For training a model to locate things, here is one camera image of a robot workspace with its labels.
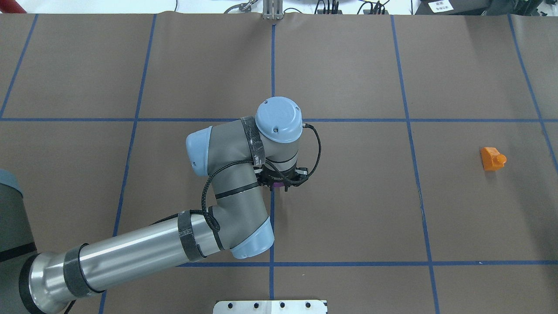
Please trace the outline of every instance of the wire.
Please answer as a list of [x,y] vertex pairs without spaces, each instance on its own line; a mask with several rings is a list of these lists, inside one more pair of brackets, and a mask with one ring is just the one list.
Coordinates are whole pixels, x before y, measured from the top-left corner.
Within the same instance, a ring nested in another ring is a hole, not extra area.
[[279,176],[281,177],[281,179],[283,179],[284,181],[287,181],[291,184],[303,184],[304,182],[308,181],[308,179],[310,179],[310,176],[314,173],[314,171],[316,171],[316,168],[318,167],[318,164],[320,163],[320,157],[321,157],[321,140],[320,140],[320,136],[318,135],[318,131],[316,131],[316,128],[313,125],[309,125],[308,123],[305,123],[302,127],[307,128],[307,129],[311,129],[312,131],[314,131],[314,134],[316,135],[316,139],[318,141],[318,156],[316,157],[316,164],[314,164],[314,167],[312,168],[312,171],[308,174],[308,176],[305,179],[302,180],[291,180],[288,179],[284,174],[281,173],[281,171],[279,171],[279,169],[277,169],[277,167],[275,167],[274,164],[272,164],[269,160],[266,159],[266,165],[269,165],[275,172],[277,172],[279,174]]
[[225,12],[223,12],[223,13],[224,13],[224,14],[227,14],[227,13],[229,13],[230,11],[232,11],[232,10],[234,10],[234,9],[239,9],[239,8],[240,8],[240,5],[239,5],[239,4],[235,4],[235,5],[233,5],[232,7],[226,9]]
[[360,10],[362,10],[362,7],[364,7],[367,3],[370,3],[370,11],[372,11],[373,6],[374,6],[374,2],[364,1],[364,3],[360,6],[360,8],[358,8],[357,14],[360,13]]
[[240,165],[240,164],[248,164],[248,163],[251,163],[252,161],[253,161],[252,159],[244,159],[244,160],[233,161],[232,163],[226,164],[226,165],[222,166],[221,168],[215,170],[209,176],[208,180],[205,182],[204,190],[201,193],[201,214],[204,215],[205,222],[207,222],[207,224],[211,228],[211,230],[213,230],[213,231],[221,230],[221,226],[219,226],[219,223],[217,222],[215,217],[213,217],[213,215],[210,215],[210,213],[208,212],[206,203],[205,203],[205,199],[207,197],[208,189],[209,189],[209,185],[211,184],[211,181],[213,180],[213,178],[215,178],[215,176],[217,174],[219,174],[221,171],[225,170],[228,167],[232,167],[234,165]]
[[173,215],[170,215],[170,216],[168,216],[168,217],[165,217],[165,218],[163,218],[163,219],[157,220],[156,222],[150,224],[150,226],[152,226],[152,225],[154,225],[154,224],[156,224],[156,223],[159,223],[159,222],[171,220],[171,219],[176,218],[176,217],[178,217],[178,214],[177,214],[177,213],[176,213],[176,214],[173,214]]
[[66,308],[66,311],[64,311],[64,314],[68,314],[70,313],[70,310],[72,308],[72,306],[74,306],[75,300],[73,300],[72,302],[70,302],[70,304],[68,305],[68,307]]
[[287,10],[291,10],[291,9],[292,9],[292,10],[295,10],[295,11],[297,11],[297,12],[299,12],[299,13],[302,13],[302,12],[300,12],[300,10],[297,9],[297,8],[286,8],[285,10],[283,10],[283,13],[285,13]]
[[320,5],[320,2],[324,4],[323,11],[325,12],[325,1],[324,0],[318,0],[318,2],[316,2],[316,8],[314,9],[314,14],[318,13],[318,5]]

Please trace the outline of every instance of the orange object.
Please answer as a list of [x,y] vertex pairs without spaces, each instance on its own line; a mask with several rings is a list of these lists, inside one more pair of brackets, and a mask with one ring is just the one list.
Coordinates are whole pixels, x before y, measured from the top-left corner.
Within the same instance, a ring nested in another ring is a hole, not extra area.
[[484,171],[496,171],[504,167],[508,160],[506,156],[494,147],[483,147],[480,149],[480,155],[483,158]]

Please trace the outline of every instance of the white label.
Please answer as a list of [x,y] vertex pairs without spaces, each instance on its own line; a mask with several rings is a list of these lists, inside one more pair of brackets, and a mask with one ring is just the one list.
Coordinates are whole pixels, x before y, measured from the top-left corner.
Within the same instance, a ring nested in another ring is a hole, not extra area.
[[451,6],[451,3],[450,3],[449,0],[429,2],[428,5],[430,6],[430,8],[432,9],[432,12],[434,12],[434,13],[446,12],[446,11],[453,10],[453,7]]

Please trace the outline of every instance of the white metal plate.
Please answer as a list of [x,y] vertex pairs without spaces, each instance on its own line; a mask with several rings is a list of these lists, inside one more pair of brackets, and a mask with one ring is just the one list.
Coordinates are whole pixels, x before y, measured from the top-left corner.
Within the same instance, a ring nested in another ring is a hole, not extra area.
[[326,300],[219,301],[213,307],[213,314],[233,313],[328,314],[328,302]]

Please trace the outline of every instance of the blue tape line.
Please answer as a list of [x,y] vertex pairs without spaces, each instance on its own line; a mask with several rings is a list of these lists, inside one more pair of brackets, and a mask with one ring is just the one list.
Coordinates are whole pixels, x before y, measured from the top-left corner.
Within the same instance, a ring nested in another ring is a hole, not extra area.
[[[422,190],[421,190],[421,186],[420,186],[420,178],[418,176],[419,174],[419,168],[417,166],[417,160],[416,160],[416,154],[415,154],[415,143],[413,141],[413,134],[412,134],[412,130],[411,130],[411,118],[409,116],[409,109],[407,106],[407,94],[405,92],[405,83],[403,82],[403,70],[401,68],[401,58],[400,58],[400,54],[399,54],[399,46],[397,44],[397,31],[395,29],[395,19],[393,18],[393,15],[390,16],[391,17],[391,29],[393,32],[393,44],[395,47],[395,56],[397,59],[397,70],[399,72],[399,83],[401,86],[401,96],[403,98],[403,109],[405,110],[405,119],[407,120],[407,133],[409,136],[409,144],[411,147],[411,157],[413,160],[413,169],[415,170],[415,182],[417,185],[417,189],[418,189],[418,197],[420,199],[420,210],[422,213],[422,232],[424,233],[424,242],[426,245],[426,256],[428,258],[428,262],[432,263],[432,253],[430,251],[430,238],[428,236],[428,226],[426,224],[426,213],[424,211],[424,201],[422,199]],[[429,271],[430,271],[430,284],[432,285],[432,297],[434,299],[434,310],[436,312],[436,314],[440,314],[440,305],[438,303],[438,292],[436,289],[436,278],[434,276],[434,267],[432,266],[432,264],[429,265]]]
[[[273,232],[275,231],[275,189],[271,190],[271,202],[270,202],[270,218],[271,218],[271,228]],[[275,298],[274,292],[274,273],[275,273],[275,243],[270,248],[270,300]]]
[[132,126],[132,136],[130,137],[130,145],[128,147],[128,155],[126,156],[126,166],[124,167],[124,177],[122,179],[122,187],[120,189],[120,198],[118,200],[118,209],[116,211],[116,219],[114,221],[114,229],[112,236],[118,235],[118,226],[120,224],[120,215],[122,213],[122,204],[124,202],[124,190],[126,188],[126,181],[128,179],[128,171],[130,167],[130,156],[132,155],[132,148],[134,146],[134,139],[136,138],[136,128],[138,125],[138,118],[140,115],[141,100],[143,97],[143,87],[145,85],[145,77],[147,75],[147,67],[149,65],[149,55],[151,52],[151,43],[153,42],[153,32],[155,30],[155,21],[157,20],[157,15],[153,15],[153,21],[151,23],[151,34],[149,36],[149,43],[147,44],[147,53],[145,56],[145,63],[143,65],[143,74],[141,78],[141,85],[139,86],[138,102],[136,105],[136,116],[134,118],[134,125]]
[[[275,24],[271,26],[271,97],[275,97],[275,27]],[[271,190],[270,220],[271,229],[275,231],[275,189]],[[275,298],[275,292],[273,290],[273,276],[275,272],[273,268],[274,262],[275,243],[273,243],[270,248],[270,300],[273,300]]]
[[134,118],[0,118],[17,122],[132,122]]
[[550,144],[549,135],[546,132],[545,122],[542,119],[541,110],[538,107],[537,98],[535,97],[533,87],[531,86],[529,75],[527,75],[527,69],[525,68],[525,64],[523,63],[523,57],[521,57],[521,51],[519,50],[519,44],[517,43],[516,31],[513,28],[512,16],[510,14],[508,14],[508,22],[509,22],[509,29],[512,31],[513,43],[516,46],[516,52],[517,52],[517,57],[519,58],[519,64],[521,65],[521,70],[523,71],[523,75],[525,76],[525,81],[527,82],[527,88],[529,89],[529,93],[531,94],[531,99],[533,100],[533,105],[535,107],[535,111],[537,112],[538,120],[541,123],[542,133],[545,136],[546,146],[548,146],[549,148],[550,156],[552,157],[552,162],[554,163],[554,168],[558,173],[558,162],[556,161],[556,155],[554,154],[554,150],[552,149],[552,145]]
[[405,122],[402,118],[303,118],[304,122]]
[[512,123],[533,123],[537,119],[431,119],[431,118],[412,118],[411,122],[512,122]]
[[185,263],[177,267],[269,267],[266,261],[231,261],[231,262],[213,262],[213,263]]
[[[238,118],[138,118],[138,122],[231,122]],[[0,118],[15,122],[132,122],[134,118]],[[304,122],[407,122],[405,118],[305,118]],[[539,119],[460,119],[460,118],[411,118],[411,122],[496,122],[539,123]],[[558,119],[543,119],[558,122]]]
[[145,122],[231,122],[238,118],[139,118]]
[[271,26],[271,97],[275,97],[275,26]]
[[33,23],[31,24],[31,28],[29,29],[29,34],[27,34],[27,40],[25,40],[25,44],[23,45],[23,49],[21,50],[20,59],[17,61],[16,69],[13,71],[12,80],[9,82],[8,91],[6,91],[6,96],[4,97],[2,108],[0,108],[0,118],[2,118],[2,116],[4,115],[4,110],[6,110],[6,105],[8,105],[9,95],[12,93],[13,84],[16,82],[17,73],[20,71],[21,62],[23,61],[25,51],[27,51],[27,47],[29,46],[29,41],[31,40],[31,35],[33,35],[33,30],[35,29],[35,24],[37,24],[38,18],[39,15],[35,14],[35,18],[33,19]]
[[[266,261],[186,263],[177,267],[269,267]],[[414,266],[558,265],[558,260],[452,260],[452,261],[274,261],[273,267],[414,267]]]
[[99,314],[103,314],[104,312],[104,302],[107,299],[107,292],[103,292],[101,295],[101,303],[99,304]]
[[275,267],[401,267],[428,266],[428,261],[277,261]]
[[558,265],[558,260],[465,260],[433,261],[434,266]]

